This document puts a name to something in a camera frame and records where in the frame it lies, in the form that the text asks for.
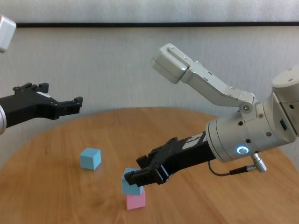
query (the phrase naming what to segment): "wooden table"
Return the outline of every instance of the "wooden table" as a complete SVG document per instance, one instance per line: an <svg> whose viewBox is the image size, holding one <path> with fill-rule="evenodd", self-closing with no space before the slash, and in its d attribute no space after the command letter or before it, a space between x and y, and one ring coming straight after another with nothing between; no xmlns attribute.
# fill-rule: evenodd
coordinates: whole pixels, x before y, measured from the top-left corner
<svg viewBox="0 0 299 224"><path fill-rule="evenodd" d="M55 127L20 149L0 171L0 224L298 224L299 175L279 150L261 153L266 173L217 177L203 163L147 185L146 207L126 210L125 168L177 136L205 130L213 116L139 108L104 112ZM85 147L101 149L102 164L81 169ZM250 158L214 162L225 172Z"/></svg>

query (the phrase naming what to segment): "black stripe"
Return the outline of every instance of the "black stripe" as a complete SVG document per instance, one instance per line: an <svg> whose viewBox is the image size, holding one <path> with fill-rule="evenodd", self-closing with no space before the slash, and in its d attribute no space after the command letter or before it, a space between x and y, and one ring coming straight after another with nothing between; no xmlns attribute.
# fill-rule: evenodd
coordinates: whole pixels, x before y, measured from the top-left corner
<svg viewBox="0 0 299 224"><path fill-rule="evenodd" d="M299 26L295 22L17 23L18 28L150 28Z"/></svg>

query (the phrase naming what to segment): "cable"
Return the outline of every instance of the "cable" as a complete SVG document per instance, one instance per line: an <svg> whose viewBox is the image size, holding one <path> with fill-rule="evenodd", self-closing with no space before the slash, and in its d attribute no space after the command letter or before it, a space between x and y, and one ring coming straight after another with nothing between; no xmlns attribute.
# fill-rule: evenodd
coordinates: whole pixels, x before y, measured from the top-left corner
<svg viewBox="0 0 299 224"><path fill-rule="evenodd" d="M228 176L228 175L230 175L230 173L223 173L223 174L218 174L218 173L216 173L216 172L212 169L212 167L211 167L211 161L208 161L208 165L209 165L209 169L210 169L210 171L211 171L213 174L215 174L216 176Z"/></svg>

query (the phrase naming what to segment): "light blue cube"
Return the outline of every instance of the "light blue cube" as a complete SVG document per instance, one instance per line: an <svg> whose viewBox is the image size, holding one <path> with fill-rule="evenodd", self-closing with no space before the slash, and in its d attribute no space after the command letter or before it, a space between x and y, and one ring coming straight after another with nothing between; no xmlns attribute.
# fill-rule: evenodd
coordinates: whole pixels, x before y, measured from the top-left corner
<svg viewBox="0 0 299 224"><path fill-rule="evenodd" d="M95 148L86 148L80 154L80 165L85 169L95 170L101 163L101 151Z"/></svg>
<svg viewBox="0 0 299 224"><path fill-rule="evenodd" d="M124 195L141 195L141 193L142 193L143 186L138 187L136 184L129 185L128 182L126 181L125 177L124 177L124 175L126 173L131 172L131 171L136 171L136 170L138 170L138 169L126 168L125 172L122 175L121 183L122 183L122 193Z"/></svg>

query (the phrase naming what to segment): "wall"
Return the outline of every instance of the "wall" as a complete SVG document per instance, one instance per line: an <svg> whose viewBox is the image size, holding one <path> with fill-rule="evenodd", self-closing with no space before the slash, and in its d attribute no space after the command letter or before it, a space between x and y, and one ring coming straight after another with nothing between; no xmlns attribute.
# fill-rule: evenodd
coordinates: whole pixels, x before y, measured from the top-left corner
<svg viewBox="0 0 299 224"><path fill-rule="evenodd" d="M57 100L83 96L84 102L79 115L35 119L7 129L0 136L0 166L34 136L90 113L139 106L217 116L235 110L214 106L190 86L173 85L151 68L152 56L168 42L259 100L268 97L278 73L299 63L296 27L19 28L9 51L0 55L0 96L27 82L48 82ZM283 149L299 167L297 147Z"/></svg>

